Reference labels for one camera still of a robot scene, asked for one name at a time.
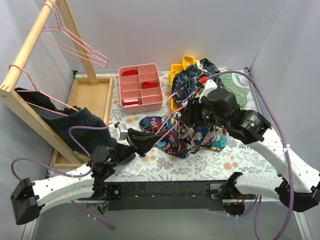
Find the colourful comic print shorts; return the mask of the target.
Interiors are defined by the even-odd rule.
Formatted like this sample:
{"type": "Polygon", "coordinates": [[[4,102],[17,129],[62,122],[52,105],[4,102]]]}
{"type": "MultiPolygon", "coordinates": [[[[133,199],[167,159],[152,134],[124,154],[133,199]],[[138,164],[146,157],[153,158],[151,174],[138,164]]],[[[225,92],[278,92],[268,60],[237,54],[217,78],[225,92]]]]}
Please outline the colourful comic print shorts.
{"type": "Polygon", "coordinates": [[[163,136],[155,146],[166,154],[186,159],[201,147],[219,152],[227,145],[227,131],[215,125],[187,127],[180,122],[180,112],[173,115],[147,116],[139,122],[144,132],[163,136]]]}

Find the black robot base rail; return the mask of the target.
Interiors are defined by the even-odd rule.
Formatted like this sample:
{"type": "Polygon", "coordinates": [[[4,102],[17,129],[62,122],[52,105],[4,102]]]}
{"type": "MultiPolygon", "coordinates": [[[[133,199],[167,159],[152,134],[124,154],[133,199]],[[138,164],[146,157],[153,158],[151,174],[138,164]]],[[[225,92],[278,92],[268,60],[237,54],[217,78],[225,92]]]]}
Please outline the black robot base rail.
{"type": "Polygon", "coordinates": [[[110,211],[223,211],[223,200],[215,196],[214,190],[224,183],[223,180],[106,182],[105,190],[84,200],[92,203],[108,201],[110,211]]]}

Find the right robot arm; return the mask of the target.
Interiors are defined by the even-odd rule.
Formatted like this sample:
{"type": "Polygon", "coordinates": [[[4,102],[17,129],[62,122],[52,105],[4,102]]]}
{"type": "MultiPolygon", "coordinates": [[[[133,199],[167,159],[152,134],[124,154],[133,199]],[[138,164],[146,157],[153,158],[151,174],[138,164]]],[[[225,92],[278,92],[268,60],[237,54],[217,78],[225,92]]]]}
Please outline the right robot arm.
{"type": "Polygon", "coordinates": [[[216,190],[222,198],[237,199],[241,195],[260,195],[279,200],[286,207],[293,202],[296,212],[307,211],[320,203],[320,172],[305,163],[282,140],[270,122],[255,110],[244,110],[233,93],[224,88],[206,96],[188,100],[180,120],[187,127],[213,125],[263,156],[280,177],[264,178],[233,173],[216,190]]]}

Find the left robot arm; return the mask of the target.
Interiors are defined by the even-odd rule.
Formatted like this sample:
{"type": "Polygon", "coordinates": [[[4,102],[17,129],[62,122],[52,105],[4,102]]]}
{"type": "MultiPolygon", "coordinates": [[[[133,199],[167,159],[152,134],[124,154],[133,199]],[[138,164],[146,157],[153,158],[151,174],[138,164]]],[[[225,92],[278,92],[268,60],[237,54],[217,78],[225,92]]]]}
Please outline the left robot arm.
{"type": "Polygon", "coordinates": [[[30,178],[18,176],[15,171],[17,158],[10,167],[18,184],[10,195],[15,223],[24,225],[37,219],[45,211],[67,203],[76,203],[78,199],[101,200],[110,198],[110,189],[105,180],[115,172],[115,167],[122,164],[131,155],[145,157],[162,135],[158,132],[143,132],[127,128],[125,124],[110,123],[103,127],[72,126],[73,130],[107,131],[116,141],[115,147],[101,145],[93,153],[86,151],[90,160],[69,172],[53,168],[57,176],[32,181],[30,178]]]}

